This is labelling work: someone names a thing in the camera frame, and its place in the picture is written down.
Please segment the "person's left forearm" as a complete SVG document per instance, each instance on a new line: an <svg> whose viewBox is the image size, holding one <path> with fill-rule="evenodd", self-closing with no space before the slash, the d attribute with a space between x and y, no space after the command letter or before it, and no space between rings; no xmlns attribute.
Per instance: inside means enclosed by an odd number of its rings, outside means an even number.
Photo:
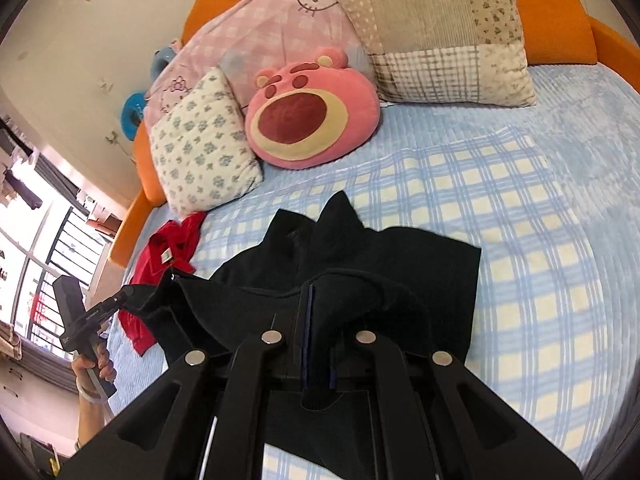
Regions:
<svg viewBox="0 0 640 480"><path fill-rule="evenodd" d="M113 413L106 401L79 390L78 431L75 450L79 451L111 420Z"/></svg>

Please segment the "person's left hand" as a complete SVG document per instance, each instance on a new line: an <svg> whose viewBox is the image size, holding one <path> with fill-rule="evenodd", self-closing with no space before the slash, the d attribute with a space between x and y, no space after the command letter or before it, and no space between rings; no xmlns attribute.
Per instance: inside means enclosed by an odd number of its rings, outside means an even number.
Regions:
<svg viewBox="0 0 640 480"><path fill-rule="evenodd" d="M100 355L101 349L106 348L106 340L101 336L100 331L99 328L96 330L91 327L78 328L70 337L73 354L93 362L93 367L83 368L78 372L76 387L87 402L94 404L105 404L117 391L114 382L101 376Z"/></svg>

